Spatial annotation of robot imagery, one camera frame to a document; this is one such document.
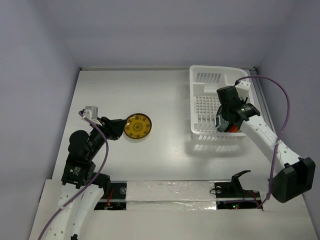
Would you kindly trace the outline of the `yellow patterned plate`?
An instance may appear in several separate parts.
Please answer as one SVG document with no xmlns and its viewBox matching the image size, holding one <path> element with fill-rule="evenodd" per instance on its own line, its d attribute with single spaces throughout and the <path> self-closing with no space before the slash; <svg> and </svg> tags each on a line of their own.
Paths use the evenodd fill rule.
<svg viewBox="0 0 320 240">
<path fill-rule="evenodd" d="M 145 138 L 152 129 L 151 119 L 143 113 L 134 113 L 126 118 L 124 133 L 135 140 Z"/>
</svg>

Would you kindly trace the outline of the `white plastic dish rack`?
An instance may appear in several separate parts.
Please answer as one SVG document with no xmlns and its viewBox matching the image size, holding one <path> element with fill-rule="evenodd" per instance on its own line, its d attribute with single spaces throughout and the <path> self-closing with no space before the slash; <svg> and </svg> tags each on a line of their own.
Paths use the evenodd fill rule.
<svg viewBox="0 0 320 240">
<path fill-rule="evenodd" d="M 216 113 L 220 107 L 217 89 L 233 86 L 249 74 L 240 68 L 193 65 L 189 68 L 190 129 L 194 141 L 234 141 L 246 135 L 216 130 Z"/>
</svg>

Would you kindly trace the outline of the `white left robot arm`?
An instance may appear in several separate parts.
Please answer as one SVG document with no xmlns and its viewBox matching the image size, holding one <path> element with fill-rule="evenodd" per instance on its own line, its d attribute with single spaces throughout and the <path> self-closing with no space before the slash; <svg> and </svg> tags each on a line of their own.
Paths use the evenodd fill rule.
<svg viewBox="0 0 320 240">
<path fill-rule="evenodd" d="M 83 113 L 80 116 L 92 130 L 77 130 L 69 137 L 57 209 L 41 230 L 40 240 L 80 239 L 99 200 L 113 193 L 110 176 L 102 173 L 101 167 L 96 170 L 93 159 L 102 147 L 109 146 L 109 140 L 116 141 L 122 136 L 127 121 L 90 119 Z"/>
</svg>

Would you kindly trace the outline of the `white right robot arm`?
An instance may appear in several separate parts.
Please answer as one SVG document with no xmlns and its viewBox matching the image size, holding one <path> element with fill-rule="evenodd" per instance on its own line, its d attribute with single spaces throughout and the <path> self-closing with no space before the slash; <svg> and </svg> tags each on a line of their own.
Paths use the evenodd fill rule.
<svg viewBox="0 0 320 240">
<path fill-rule="evenodd" d="M 258 109 L 238 95 L 235 86 L 217 90 L 220 106 L 215 124 L 222 133 L 240 131 L 249 137 L 270 161 L 268 188 L 279 202 L 286 203 L 313 186 L 316 164 L 292 151 L 267 125 Z"/>
</svg>

